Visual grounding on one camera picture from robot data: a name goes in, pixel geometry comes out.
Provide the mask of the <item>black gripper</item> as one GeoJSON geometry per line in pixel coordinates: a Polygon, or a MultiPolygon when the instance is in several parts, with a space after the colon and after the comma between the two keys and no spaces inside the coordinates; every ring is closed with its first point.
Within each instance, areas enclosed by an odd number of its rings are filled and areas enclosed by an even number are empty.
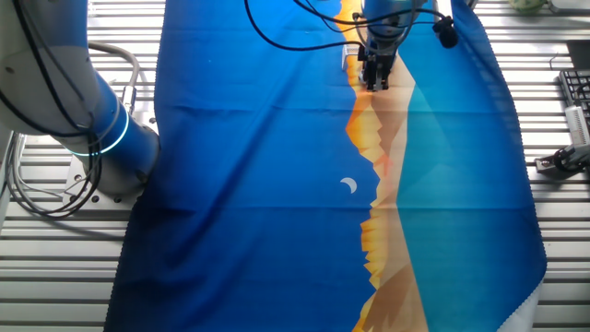
{"type": "Polygon", "coordinates": [[[357,54],[357,60],[364,62],[362,67],[362,80],[365,84],[366,90],[389,89],[388,78],[390,74],[390,65],[393,64],[397,57],[398,42],[383,42],[377,40],[361,40],[360,47],[357,54]],[[369,57],[375,55],[376,57],[383,57],[387,61],[381,61],[376,66],[375,63],[369,61],[369,57]]]}

